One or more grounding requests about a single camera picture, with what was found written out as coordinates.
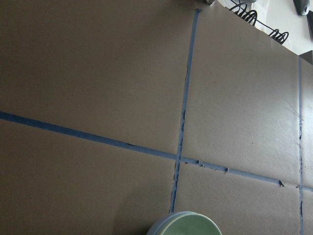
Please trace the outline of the blue bowl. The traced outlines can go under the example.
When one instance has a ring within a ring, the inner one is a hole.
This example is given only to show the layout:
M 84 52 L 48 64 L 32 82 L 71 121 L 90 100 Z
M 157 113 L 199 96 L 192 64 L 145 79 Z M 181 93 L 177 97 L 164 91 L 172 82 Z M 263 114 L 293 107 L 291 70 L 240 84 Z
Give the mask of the blue bowl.
M 170 225 L 174 219 L 179 215 L 179 213 L 171 213 L 152 225 L 152 227 L 148 230 L 146 235 L 160 235 L 161 232 Z

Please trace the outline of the green bowl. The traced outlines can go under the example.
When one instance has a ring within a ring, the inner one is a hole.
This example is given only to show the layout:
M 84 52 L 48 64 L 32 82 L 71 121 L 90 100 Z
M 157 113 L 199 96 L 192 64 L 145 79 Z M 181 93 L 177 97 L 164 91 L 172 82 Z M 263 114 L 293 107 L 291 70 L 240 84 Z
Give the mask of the green bowl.
M 207 216 L 181 211 L 174 221 L 168 225 L 161 235 L 221 235 L 219 227 Z

